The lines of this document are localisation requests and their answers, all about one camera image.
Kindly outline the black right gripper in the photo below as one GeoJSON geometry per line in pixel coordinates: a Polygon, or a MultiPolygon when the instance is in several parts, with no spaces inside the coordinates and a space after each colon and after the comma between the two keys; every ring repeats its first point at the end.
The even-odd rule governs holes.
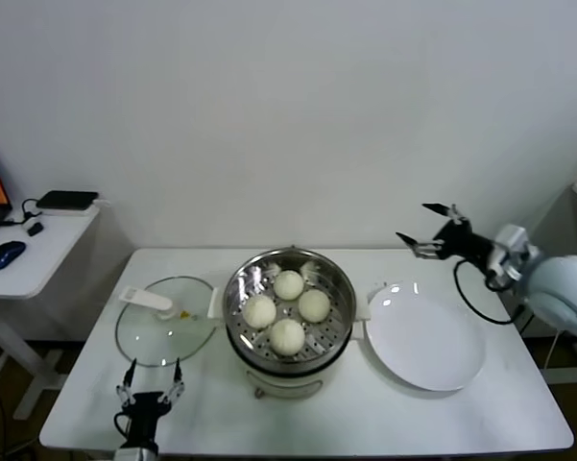
{"type": "Polygon", "coordinates": [[[493,251],[491,239],[472,231],[469,219],[455,204],[425,203],[426,209],[446,217],[449,221],[434,236],[434,240],[419,241],[407,234],[396,236],[416,258],[445,260],[452,256],[464,258],[478,270],[487,270],[489,256],[493,251]]]}

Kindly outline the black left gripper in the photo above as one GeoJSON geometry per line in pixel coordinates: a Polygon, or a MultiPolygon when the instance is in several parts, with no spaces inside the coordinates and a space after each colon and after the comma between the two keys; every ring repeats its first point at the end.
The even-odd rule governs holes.
{"type": "Polygon", "coordinates": [[[156,428],[158,420],[167,414],[167,404],[174,406],[184,391],[180,361],[175,363],[173,383],[164,394],[160,391],[132,394],[132,380],[136,368],[134,359],[116,386],[116,394],[121,401],[122,415],[129,418],[130,425],[123,433],[123,449],[141,448],[158,450],[156,428]]]}

